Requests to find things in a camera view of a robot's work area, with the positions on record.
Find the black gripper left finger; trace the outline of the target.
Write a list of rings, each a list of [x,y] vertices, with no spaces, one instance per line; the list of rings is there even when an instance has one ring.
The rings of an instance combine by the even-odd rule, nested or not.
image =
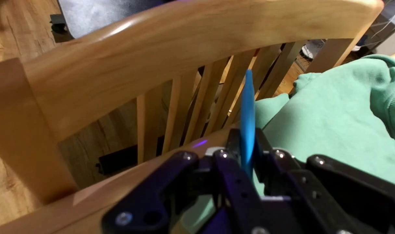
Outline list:
[[[241,130],[211,156],[178,151],[102,218],[103,234],[171,234],[198,202],[212,205],[195,221],[197,234],[258,234],[268,229],[266,207],[243,167]]]

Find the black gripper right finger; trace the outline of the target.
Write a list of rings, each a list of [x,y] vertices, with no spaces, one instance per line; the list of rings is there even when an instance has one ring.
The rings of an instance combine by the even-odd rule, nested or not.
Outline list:
[[[308,234],[395,234],[395,185],[325,155],[306,163],[258,129],[254,169],[266,195],[288,197]]]

